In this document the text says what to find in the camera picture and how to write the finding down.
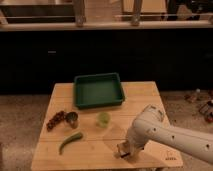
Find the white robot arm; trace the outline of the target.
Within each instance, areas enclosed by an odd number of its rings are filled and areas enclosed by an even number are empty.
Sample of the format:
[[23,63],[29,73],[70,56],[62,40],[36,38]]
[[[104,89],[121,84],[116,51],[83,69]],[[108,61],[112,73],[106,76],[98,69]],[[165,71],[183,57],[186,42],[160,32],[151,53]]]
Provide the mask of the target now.
[[126,134],[131,156],[152,140],[213,165],[213,134],[165,125],[164,119],[165,114],[153,105],[135,117]]

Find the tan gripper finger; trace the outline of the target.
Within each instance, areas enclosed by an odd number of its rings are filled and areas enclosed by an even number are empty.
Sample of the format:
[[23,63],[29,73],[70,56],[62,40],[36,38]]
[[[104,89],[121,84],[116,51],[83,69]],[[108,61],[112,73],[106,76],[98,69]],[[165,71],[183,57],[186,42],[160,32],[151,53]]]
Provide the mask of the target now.
[[139,160],[140,160],[140,152],[139,151],[135,152],[134,154],[129,154],[126,157],[126,161],[129,162],[129,163],[136,163]]

